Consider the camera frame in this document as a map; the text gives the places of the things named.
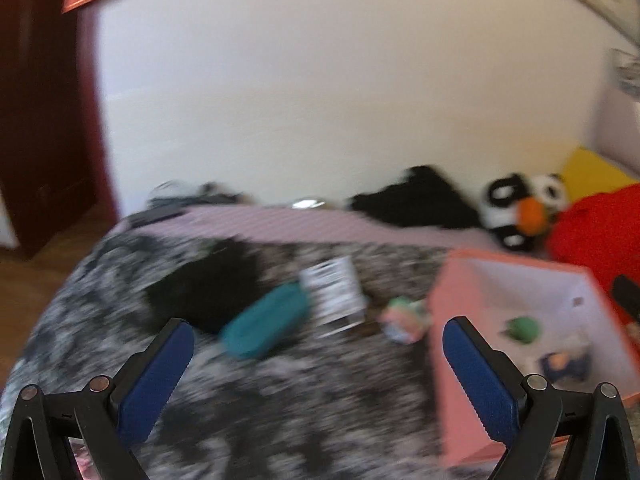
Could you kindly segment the dark blue toy figure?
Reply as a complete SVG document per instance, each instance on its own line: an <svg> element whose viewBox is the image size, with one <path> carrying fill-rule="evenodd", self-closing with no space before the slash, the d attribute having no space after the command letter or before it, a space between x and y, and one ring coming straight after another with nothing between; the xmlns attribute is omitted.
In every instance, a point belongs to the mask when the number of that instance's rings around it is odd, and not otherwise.
<svg viewBox="0 0 640 480"><path fill-rule="evenodd" d="M591 341L582 333L572 333L561 348L544 354L538 365L550 382L585 382L592 369Z"/></svg>

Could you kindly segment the green plastic piece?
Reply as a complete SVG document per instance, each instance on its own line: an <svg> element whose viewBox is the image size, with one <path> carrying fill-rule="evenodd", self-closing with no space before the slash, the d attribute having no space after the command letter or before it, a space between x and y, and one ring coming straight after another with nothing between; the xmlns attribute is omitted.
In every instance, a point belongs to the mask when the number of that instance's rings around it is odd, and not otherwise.
<svg viewBox="0 0 640 480"><path fill-rule="evenodd" d="M532 344L540 337L541 327L536 318L518 316L506 321L503 333L520 344Z"/></svg>

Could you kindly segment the teal glasses case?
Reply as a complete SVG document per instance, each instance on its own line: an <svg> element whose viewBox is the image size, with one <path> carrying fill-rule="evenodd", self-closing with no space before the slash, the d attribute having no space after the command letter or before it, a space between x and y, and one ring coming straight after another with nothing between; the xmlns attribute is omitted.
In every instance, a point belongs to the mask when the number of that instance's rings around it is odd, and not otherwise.
<svg viewBox="0 0 640 480"><path fill-rule="evenodd" d="M224 326L221 343L229 356L261 359L296 332L307 321L310 310L299 282L282 284Z"/></svg>

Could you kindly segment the pink cardboard box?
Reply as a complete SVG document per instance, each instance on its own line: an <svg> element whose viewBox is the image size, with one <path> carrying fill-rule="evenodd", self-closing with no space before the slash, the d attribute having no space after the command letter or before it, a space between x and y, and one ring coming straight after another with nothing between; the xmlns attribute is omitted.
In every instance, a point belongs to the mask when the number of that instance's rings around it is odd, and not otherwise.
<svg viewBox="0 0 640 480"><path fill-rule="evenodd" d="M466 316L492 348L503 351L523 374L559 349L572 333L591 341L592 369L585 382L567 389L590 392L600 382L616 385L627 405L639 397L639 358L592 274L580 266L534 258L457 249L446 255L427 298L442 466L498 460L502 444L491 441L442 351L442 330L450 318ZM504 336L510 318L530 316L541 327L532 344Z"/></svg>

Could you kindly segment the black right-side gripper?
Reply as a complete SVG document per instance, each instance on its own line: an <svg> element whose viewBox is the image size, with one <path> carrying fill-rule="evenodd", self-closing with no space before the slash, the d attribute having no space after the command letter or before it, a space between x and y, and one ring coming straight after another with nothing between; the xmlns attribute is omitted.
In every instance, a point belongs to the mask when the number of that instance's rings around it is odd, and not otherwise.
<svg viewBox="0 0 640 480"><path fill-rule="evenodd" d="M640 287L624 274L617 275L612 284L612 297L633 320L640 321Z"/></svg>

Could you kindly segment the red cushion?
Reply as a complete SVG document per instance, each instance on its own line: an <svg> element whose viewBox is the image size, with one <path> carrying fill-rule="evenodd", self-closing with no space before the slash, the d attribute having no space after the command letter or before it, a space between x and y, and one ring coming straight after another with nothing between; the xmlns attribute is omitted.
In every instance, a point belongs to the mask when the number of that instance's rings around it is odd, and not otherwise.
<svg viewBox="0 0 640 480"><path fill-rule="evenodd" d="M546 249L556 262L589 269L606 296L620 274L638 282L638 185L578 200L559 215Z"/></svg>

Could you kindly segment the panda plush toy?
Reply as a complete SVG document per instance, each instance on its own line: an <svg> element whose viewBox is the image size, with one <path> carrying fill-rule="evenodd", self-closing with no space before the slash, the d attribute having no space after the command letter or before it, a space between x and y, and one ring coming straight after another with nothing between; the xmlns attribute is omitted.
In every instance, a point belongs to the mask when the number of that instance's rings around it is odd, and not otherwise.
<svg viewBox="0 0 640 480"><path fill-rule="evenodd" d="M508 174L488 183L478 202L483 228L510 252L532 252L570 202L559 174Z"/></svg>

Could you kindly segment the black and white blanket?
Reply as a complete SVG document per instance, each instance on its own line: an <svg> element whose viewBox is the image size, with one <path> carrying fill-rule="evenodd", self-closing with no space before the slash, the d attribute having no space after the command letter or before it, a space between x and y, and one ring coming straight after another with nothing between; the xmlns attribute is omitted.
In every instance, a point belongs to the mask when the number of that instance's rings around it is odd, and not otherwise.
<svg viewBox="0 0 640 480"><path fill-rule="evenodd" d="M1 397L82 388L117 372L160 326L143 292L214 247L201 238L113 234L96 245L41 315ZM484 479L444 467L434 354L369 330L321 339L312 326L257 361L197 334L194 356L136 455L152 479Z"/></svg>

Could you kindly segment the black phone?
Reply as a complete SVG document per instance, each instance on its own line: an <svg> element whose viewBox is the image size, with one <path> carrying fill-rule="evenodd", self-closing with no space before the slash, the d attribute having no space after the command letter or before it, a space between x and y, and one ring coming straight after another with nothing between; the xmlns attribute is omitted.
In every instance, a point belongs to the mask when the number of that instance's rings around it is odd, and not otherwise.
<svg viewBox="0 0 640 480"><path fill-rule="evenodd" d="M149 224L177 218L186 213L186 208L179 205L165 205L130 214L126 221L130 229L141 228Z"/></svg>

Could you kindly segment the white barcode packaging card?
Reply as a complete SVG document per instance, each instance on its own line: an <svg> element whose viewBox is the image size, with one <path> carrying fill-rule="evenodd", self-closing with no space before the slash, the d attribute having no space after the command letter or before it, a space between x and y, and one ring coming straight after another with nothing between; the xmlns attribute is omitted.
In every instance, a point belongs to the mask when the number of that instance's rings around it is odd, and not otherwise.
<svg viewBox="0 0 640 480"><path fill-rule="evenodd" d="M367 299L349 256L304 269L299 272L299 281L311 302L314 334L318 338L352 330L366 319Z"/></svg>

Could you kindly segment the pink quilted bedsheet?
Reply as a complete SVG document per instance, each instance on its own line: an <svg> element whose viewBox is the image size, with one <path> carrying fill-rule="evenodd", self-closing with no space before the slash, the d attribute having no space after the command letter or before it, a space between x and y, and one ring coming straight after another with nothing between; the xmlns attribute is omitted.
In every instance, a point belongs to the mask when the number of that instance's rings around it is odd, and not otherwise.
<svg viewBox="0 0 640 480"><path fill-rule="evenodd" d="M230 238L259 243L373 243L501 252L482 229L395 228L356 212L248 205L194 206L134 232L158 237Z"/></svg>

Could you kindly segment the black clothing pile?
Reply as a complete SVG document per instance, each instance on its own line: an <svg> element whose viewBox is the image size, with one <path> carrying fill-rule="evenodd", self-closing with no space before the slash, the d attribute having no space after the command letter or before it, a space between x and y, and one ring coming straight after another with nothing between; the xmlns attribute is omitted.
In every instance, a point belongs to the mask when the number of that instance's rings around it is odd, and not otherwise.
<svg viewBox="0 0 640 480"><path fill-rule="evenodd" d="M397 226L437 226L448 230L480 227L475 208L434 166L409 168L404 180L362 193L348 202L350 210L368 218Z"/></svg>

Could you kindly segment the dark red wooden door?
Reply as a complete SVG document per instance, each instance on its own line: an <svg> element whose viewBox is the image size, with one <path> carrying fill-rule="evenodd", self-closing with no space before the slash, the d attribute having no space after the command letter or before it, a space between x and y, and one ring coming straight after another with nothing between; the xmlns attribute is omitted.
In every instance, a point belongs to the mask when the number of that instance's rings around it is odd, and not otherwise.
<svg viewBox="0 0 640 480"><path fill-rule="evenodd" d="M92 207L117 218L96 76L96 5L1 0L1 198L29 258Z"/></svg>

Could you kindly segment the yellow pillow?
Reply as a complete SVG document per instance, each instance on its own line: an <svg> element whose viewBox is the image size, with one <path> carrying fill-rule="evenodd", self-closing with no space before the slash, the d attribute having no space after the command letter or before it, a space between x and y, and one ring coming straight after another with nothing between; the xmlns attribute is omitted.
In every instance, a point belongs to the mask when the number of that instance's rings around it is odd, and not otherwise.
<svg viewBox="0 0 640 480"><path fill-rule="evenodd" d="M639 182L588 148L572 151L561 170L561 177L571 203L600 193L612 193Z"/></svg>

